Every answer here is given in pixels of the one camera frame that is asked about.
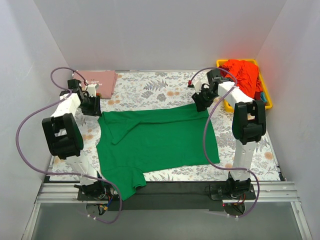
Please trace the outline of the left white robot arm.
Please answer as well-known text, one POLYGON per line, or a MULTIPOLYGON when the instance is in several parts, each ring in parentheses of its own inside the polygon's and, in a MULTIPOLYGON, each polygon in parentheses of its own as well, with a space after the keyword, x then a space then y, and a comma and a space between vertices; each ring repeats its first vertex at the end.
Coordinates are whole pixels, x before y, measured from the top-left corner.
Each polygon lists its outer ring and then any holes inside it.
POLYGON ((67 81, 68 90, 60 92, 55 112, 42 120, 42 128, 48 149, 52 156, 64 160, 73 173, 79 173, 79 185, 74 187, 83 194, 95 200, 101 200, 107 195, 107 189, 99 179, 101 176, 89 163, 82 153, 84 140, 75 120, 77 109, 85 116, 100 117, 100 95, 97 93, 99 85, 89 84, 82 88, 80 80, 67 81))

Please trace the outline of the green t-shirt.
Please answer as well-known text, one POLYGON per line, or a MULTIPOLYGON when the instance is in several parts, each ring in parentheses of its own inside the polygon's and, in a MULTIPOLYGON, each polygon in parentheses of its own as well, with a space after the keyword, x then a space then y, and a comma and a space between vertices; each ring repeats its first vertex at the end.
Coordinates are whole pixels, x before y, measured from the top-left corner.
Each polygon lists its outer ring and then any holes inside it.
POLYGON ((100 171, 127 200, 146 186, 144 173, 208 164, 203 132, 209 114, 195 104, 169 109, 110 111, 98 119, 100 171))

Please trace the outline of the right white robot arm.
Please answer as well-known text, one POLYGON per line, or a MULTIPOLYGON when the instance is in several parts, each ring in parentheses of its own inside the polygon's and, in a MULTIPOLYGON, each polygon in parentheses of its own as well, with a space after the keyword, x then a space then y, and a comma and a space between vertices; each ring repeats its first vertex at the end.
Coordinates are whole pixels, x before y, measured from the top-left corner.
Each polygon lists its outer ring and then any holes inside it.
POLYGON ((194 88, 192 99, 198 112, 209 107, 216 109, 214 99, 225 100, 233 107, 232 134, 235 138, 235 154, 233 165, 227 169, 226 181, 216 183, 209 187, 212 200, 256 199, 251 183, 254 174, 251 171, 254 150, 262 136, 266 134, 266 109, 262 100, 254 100, 237 87, 235 76, 223 77, 222 68, 207 67, 207 83, 188 81, 188 87, 194 88))

